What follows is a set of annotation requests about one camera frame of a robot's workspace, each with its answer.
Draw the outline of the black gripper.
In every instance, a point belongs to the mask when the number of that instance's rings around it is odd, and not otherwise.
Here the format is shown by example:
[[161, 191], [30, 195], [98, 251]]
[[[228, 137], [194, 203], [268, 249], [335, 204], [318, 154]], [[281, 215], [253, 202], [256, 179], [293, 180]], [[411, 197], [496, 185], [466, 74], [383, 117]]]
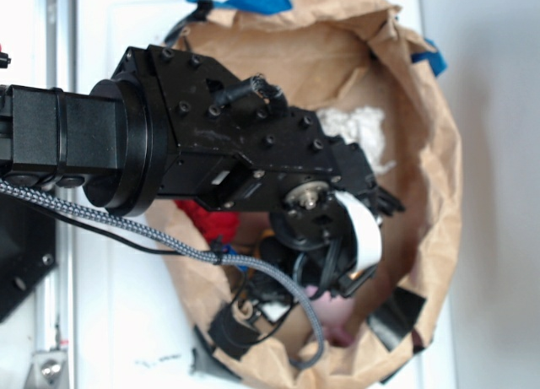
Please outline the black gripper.
[[351, 296], [381, 259], [381, 215], [403, 211], [364, 150], [340, 136], [265, 132], [254, 153], [253, 212], [267, 213], [285, 270], [298, 283]]

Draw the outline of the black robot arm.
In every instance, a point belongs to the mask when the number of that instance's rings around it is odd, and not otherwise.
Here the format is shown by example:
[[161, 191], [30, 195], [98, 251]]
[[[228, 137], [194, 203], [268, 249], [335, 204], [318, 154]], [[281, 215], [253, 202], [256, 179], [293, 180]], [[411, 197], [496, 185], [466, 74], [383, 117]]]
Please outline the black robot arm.
[[326, 135], [279, 87], [159, 46], [127, 49], [89, 95], [2, 87], [1, 177], [82, 187], [117, 216], [157, 198], [265, 212], [280, 244], [272, 259], [343, 297], [376, 269], [367, 248], [381, 216], [402, 209], [359, 145]]

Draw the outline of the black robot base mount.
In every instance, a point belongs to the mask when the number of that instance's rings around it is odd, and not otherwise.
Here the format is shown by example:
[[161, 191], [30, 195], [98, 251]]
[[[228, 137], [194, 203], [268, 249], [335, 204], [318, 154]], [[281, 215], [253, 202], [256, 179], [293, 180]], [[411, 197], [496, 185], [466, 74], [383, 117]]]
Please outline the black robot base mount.
[[5, 321], [56, 265], [56, 221], [1, 196], [1, 320]]

